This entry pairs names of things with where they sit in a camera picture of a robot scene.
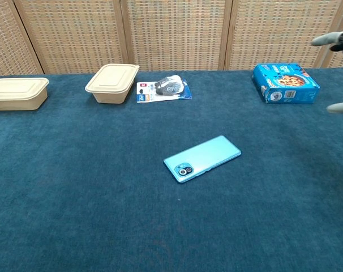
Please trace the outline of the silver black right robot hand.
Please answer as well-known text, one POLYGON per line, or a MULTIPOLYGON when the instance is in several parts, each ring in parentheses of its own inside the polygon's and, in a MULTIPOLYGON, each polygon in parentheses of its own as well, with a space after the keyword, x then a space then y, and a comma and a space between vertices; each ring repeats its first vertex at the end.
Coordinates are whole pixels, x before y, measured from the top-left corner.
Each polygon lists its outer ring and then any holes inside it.
MULTIPOLYGON (((330 44, 332 44, 329 49, 331 52, 343 52, 343 31, 329 32, 311 41, 312 46, 325 46, 330 44)), ((343 114, 343 102, 329 105, 326 110, 328 113, 343 114)))

